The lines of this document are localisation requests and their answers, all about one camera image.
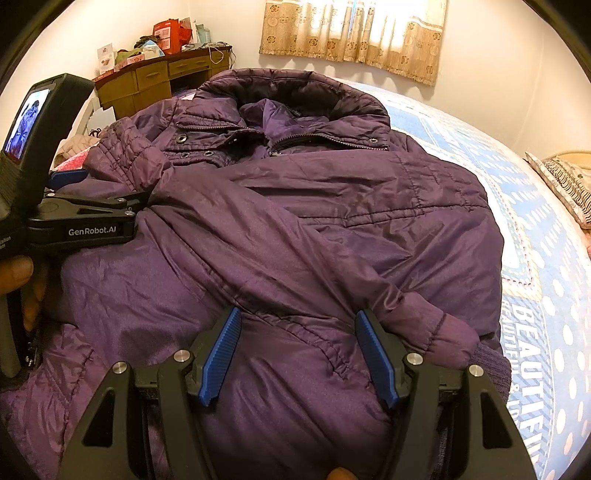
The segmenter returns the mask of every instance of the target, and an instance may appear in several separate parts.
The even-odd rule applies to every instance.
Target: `puffer jacket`
[[[320,480],[335,466],[374,478],[393,425],[353,332],[364,307],[435,364],[483,366],[507,397],[503,240],[485,191],[392,131],[370,95],[314,72],[228,71],[113,124],[85,167],[64,192],[152,193],[133,241],[64,262],[43,364],[0,394],[43,479],[109,365],[163,361],[228,305],[242,336],[202,418],[221,480]]]

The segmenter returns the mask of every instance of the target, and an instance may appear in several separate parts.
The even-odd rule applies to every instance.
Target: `pillow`
[[[542,177],[581,228],[591,229],[591,171],[559,156],[539,160],[525,152],[525,161]]]

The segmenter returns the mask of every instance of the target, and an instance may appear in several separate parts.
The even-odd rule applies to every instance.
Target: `display screen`
[[[12,126],[12,131],[8,136],[6,145],[4,145],[4,151],[17,164],[21,162],[22,151],[27,143],[29,133],[33,129],[33,125],[47,100],[49,92],[51,92],[51,88],[31,92],[27,100],[22,104],[21,111]]]

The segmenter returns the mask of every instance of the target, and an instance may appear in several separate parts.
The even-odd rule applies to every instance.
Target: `beige patterned curtain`
[[[435,85],[447,0],[267,0],[259,53],[356,61]]]

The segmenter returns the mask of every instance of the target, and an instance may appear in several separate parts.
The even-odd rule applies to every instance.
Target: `finger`
[[[0,263],[0,295],[6,295],[29,281],[33,261],[28,257],[14,257]]]
[[[22,291],[22,322],[27,332],[32,332],[37,326],[37,317],[41,310],[41,302],[35,298],[32,288]]]
[[[357,477],[348,470],[339,467],[335,468],[331,473],[329,473],[329,476],[326,477],[326,480],[357,480]]]
[[[31,281],[22,289],[22,321],[28,332],[37,327],[41,302],[47,288],[47,273],[45,264],[38,265]]]

